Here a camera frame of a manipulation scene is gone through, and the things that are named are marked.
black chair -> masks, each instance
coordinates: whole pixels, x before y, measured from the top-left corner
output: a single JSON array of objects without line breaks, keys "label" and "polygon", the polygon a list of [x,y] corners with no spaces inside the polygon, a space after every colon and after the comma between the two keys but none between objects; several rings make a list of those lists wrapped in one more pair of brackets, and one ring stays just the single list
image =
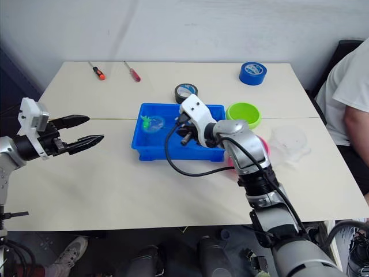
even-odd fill
[{"label": "black chair", "polygon": [[327,64],[327,67],[325,68],[323,72],[323,75],[321,76],[317,84],[315,85],[314,89],[311,91],[307,91],[307,95],[309,96],[310,101],[312,102],[312,105],[317,110],[319,116],[321,117],[325,125],[327,124],[327,120],[325,119],[325,116],[321,108],[318,106],[318,103],[315,101],[315,97],[318,95],[320,88],[323,86],[324,82],[327,80],[328,75],[330,71],[334,68],[334,66],[338,64],[338,62],[342,60],[347,54],[355,50],[360,44],[362,44],[362,42],[363,42],[362,40],[352,40],[352,39],[340,40],[338,42],[338,46],[335,52],[333,53],[332,58],[330,59],[329,63]]}]

blue plastic tray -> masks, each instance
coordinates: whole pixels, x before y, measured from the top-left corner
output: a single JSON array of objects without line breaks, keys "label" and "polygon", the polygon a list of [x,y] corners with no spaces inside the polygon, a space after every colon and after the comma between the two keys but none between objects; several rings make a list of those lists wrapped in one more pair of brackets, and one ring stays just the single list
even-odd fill
[{"label": "blue plastic tray", "polygon": [[[216,120],[225,119],[225,111],[222,105],[207,105],[212,117]],[[141,116],[159,116],[164,119],[164,126],[155,133],[144,130]],[[140,160],[164,160],[164,142],[167,134],[175,124],[175,118],[179,116],[178,104],[143,103],[140,108],[136,128],[134,130],[132,148],[140,153]],[[169,153],[173,160],[211,160],[222,162],[224,150],[219,147],[206,148],[191,140],[186,146],[180,144],[182,137],[177,133],[171,136],[169,141]]]}]

white table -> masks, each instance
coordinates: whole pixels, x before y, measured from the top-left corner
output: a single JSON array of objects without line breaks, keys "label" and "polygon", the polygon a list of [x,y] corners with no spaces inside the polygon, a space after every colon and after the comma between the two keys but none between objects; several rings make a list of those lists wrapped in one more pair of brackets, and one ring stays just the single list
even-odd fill
[{"label": "white table", "polygon": [[[9,230],[96,230],[248,224],[250,206],[230,171],[185,177],[165,160],[140,162],[131,149],[136,120],[91,120],[63,130],[65,141],[105,134],[97,146],[73,156],[29,162],[10,177],[7,211],[29,216],[6,221]],[[264,119],[255,132],[296,125],[311,153],[295,166],[276,166],[278,180],[302,221],[349,219],[369,208],[319,118]],[[176,161],[189,172],[222,163]]]},{"label": "white table", "polygon": [[234,102],[249,102],[259,108],[262,118],[319,117],[288,63],[266,63],[268,73],[258,86],[238,79],[241,63],[129,64],[141,82],[132,79],[123,62],[94,62],[106,74],[104,81],[87,62],[64,62],[40,101],[52,118],[83,114],[137,119],[141,103],[175,103],[175,87],[191,83],[206,104],[227,108]]}]

blue tape roll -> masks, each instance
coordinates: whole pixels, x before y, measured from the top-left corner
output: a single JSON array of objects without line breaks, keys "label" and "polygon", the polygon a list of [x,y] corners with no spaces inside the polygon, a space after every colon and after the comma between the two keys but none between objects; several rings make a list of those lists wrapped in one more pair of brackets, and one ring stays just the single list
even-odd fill
[{"label": "blue tape roll", "polygon": [[266,75],[266,67],[258,62],[245,62],[241,66],[240,81],[247,85],[260,85]]}]

orange screwdriver handle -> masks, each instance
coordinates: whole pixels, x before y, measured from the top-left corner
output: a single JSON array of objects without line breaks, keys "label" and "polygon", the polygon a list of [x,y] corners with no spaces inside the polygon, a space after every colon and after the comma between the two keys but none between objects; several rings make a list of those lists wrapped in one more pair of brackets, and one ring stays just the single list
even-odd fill
[{"label": "orange screwdriver handle", "polygon": [[132,78],[133,78],[136,82],[141,81],[140,76],[137,74],[137,72],[136,72],[136,71],[134,71],[134,69],[132,69],[132,68],[131,68],[131,69],[129,70],[129,72],[131,73]]},{"label": "orange screwdriver handle", "polygon": [[96,75],[98,76],[98,78],[100,80],[105,80],[105,75],[103,72],[101,72],[96,66],[94,66],[93,68],[93,71],[96,73]]}]

